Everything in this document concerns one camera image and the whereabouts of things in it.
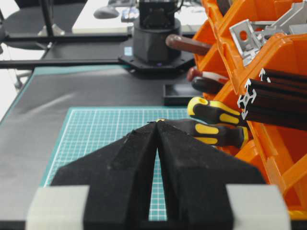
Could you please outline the black left robot arm base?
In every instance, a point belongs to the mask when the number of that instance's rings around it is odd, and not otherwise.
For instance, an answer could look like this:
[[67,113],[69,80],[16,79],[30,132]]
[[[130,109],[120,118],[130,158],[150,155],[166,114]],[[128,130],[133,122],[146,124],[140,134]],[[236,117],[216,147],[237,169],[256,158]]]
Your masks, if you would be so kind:
[[194,64],[191,53],[166,45],[169,35],[181,35],[175,12],[177,0],[139,0],[139,16],[133,23],[132,38],[121,43],[118,59],[139,71],[176,71]]

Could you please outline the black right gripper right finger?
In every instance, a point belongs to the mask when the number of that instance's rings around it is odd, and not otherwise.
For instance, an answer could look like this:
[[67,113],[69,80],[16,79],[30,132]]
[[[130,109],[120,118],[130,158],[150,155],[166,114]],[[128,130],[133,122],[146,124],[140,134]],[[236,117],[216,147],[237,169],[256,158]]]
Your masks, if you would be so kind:
[[159,121],[161,167],[179,220],[190,230],[288,230],[290,217],[274,185],[251,164]]

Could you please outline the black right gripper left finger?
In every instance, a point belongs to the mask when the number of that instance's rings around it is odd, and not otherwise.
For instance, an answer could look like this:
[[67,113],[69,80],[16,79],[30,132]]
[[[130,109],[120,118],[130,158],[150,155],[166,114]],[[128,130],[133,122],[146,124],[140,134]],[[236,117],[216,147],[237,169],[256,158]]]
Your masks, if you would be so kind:
[[28,211],[28,230],[125,230],[148,217],[157,125],[60,167],[39,188]]

